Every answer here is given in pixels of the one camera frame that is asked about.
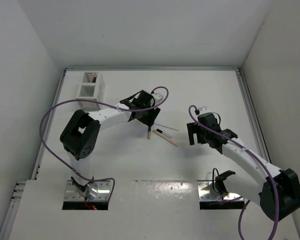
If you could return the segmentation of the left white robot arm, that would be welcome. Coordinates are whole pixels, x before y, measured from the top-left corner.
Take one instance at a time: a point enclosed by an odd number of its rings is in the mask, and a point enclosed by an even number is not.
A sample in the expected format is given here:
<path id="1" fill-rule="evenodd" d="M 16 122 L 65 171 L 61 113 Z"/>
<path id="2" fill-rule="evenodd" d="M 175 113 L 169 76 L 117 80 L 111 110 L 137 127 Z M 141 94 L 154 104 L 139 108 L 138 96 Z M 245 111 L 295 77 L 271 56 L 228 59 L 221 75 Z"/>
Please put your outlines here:
<path id="1" fill-rule="evenodd" d="M 117 105 L 98 111 L 74 112 L 63 132 L 60 141 L 68 152 L 70 166 L 74 169 L 71 181 L 82 193 L 94 179 L 90 168 L 89 155 L 93 152 L 99 133 L 120 123 L 138 120 L 151 131 L 161 109 L 163 95 L 144 90 L 122 99 Z"/>

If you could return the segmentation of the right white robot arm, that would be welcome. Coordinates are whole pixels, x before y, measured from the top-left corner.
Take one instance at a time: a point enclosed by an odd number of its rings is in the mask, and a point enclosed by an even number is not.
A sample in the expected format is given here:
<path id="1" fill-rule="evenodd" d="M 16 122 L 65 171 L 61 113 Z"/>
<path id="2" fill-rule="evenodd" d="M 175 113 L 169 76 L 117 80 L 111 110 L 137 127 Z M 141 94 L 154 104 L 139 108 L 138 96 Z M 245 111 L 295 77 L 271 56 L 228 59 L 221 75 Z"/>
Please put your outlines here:
<path id="1" fill-rule="evenodd" d="M 186 125 L 190 145 L 209 145 L 252 178 L 240 177 L 233 170 L 221 173 L 214 180 L 215 190 L 220 195 L 236 193 L 259 205 L 272 221 L 280 221 L 300 208 L 300 182 L 296 172 L 290 168 L 282 170 L 249 150 L 236 133 L 221 129 L 207 107 L 194 112 L 194 121 Z"/>

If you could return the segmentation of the thin clear silver stick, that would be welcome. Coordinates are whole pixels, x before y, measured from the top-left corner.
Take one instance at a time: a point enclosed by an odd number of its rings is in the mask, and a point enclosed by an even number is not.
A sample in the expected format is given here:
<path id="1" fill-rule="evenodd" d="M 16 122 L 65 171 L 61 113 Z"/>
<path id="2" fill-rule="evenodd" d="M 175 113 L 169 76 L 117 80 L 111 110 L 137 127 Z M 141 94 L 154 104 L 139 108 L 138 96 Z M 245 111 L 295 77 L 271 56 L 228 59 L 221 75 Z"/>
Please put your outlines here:
<path id="1" fill-rule="evenodd" d="M 180 131 L 180 130 L 178 130 L 178 129 L 176 129 L 176 128 L 169 127 L 169 126 L 165 126 L 165 125 L 158 124 L 158 123 L 155 123 L 154 125 L 156 125 L 156 126 L 159 126 L 159 127 L 162 127 L 162 128 L 165 128 L 165 129 L 169 129 L 169 130 L 177 131 L 177 132 L 179 132 L 179 131 Z"/>

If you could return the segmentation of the dark green gold mascara tube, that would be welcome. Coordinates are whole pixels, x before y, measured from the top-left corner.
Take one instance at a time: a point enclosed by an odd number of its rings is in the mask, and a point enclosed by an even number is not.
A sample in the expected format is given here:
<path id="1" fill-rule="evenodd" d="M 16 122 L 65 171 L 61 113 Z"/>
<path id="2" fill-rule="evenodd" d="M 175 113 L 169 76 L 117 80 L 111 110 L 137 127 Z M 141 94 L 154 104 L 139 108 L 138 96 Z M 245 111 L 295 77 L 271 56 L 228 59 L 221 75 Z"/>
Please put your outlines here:
<path id="1" fill-rule="evenodd" d="M 152 127 L 148 126 L 148 129 L 147 129 L 147 140 L 151 139 L 151 129 L 152 129 Z"/>

